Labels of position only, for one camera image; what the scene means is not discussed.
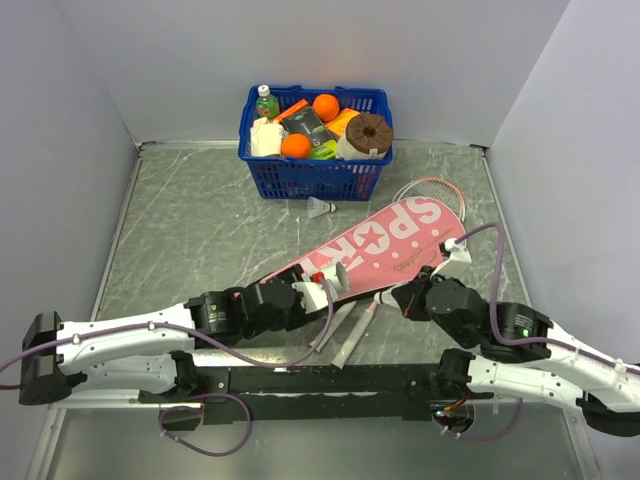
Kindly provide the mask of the white shuttlecock front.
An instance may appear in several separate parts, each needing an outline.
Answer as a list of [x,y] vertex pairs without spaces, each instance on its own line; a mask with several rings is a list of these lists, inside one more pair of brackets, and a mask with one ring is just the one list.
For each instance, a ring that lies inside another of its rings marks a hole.
[[374,295],[374,301],[379,305],[391,306],[396,309],[400,308],[397,300],[392,294],[392,288],[377,292]]

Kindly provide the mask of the pink racket cover bag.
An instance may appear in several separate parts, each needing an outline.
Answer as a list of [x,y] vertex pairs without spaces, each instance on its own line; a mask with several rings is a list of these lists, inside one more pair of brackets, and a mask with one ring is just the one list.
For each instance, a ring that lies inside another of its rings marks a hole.
[[345,267],[347,300],[413,279],[421,267],[443,261],[439,244],[465,228],[443,203],[427,197],[394,202],[333,239],[287,263],[312,273],[336,262]]

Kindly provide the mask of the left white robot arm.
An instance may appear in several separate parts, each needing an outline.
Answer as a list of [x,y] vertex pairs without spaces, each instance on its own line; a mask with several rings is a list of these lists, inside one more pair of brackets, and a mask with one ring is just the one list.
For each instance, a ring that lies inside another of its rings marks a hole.
[[19,402],[54,404],[82,390],[138,390],[192,398],[198,387],[191,352],[207,346],[255,365],[234,345],[265,331],[292,331],[339,295],[323,274],[278,278],[208,291],[184,303],[98,322],[38,314],[22,340]]

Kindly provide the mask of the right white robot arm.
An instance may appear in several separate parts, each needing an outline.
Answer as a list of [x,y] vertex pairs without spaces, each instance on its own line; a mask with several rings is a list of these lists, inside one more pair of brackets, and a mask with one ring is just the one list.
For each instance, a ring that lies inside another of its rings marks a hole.
[[380,298],[411,321],[435,323],[454,340],[432,379],[444,396],[540,400],[581,414],[601,433],[638,435],[638,366],[584,345],[539,311],[516,302],[491,303],[429,267]]

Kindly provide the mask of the white shuttlecock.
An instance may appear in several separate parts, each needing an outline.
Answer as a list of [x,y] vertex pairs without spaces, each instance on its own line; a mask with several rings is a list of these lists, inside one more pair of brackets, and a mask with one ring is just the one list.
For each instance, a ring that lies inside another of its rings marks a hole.
[[337,209],[334,203],[310,196],[307,199],[307,215],[309,219],[318,218],[322,215],[335,212]]
[[397,300],[392,294],[392,288],[377,292],[374,295],[374,301],[379,305],[391,306],[396,309],[400,308]]

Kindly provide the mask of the white shuttlecock tube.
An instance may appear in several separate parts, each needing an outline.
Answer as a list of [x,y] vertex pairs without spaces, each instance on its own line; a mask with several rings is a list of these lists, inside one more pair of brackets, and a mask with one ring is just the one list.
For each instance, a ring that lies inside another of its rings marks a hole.
[[340,261],[325,267],[322,273],[330,286],[331,294],[334,298],[338,298],[350,290],[348,272]]

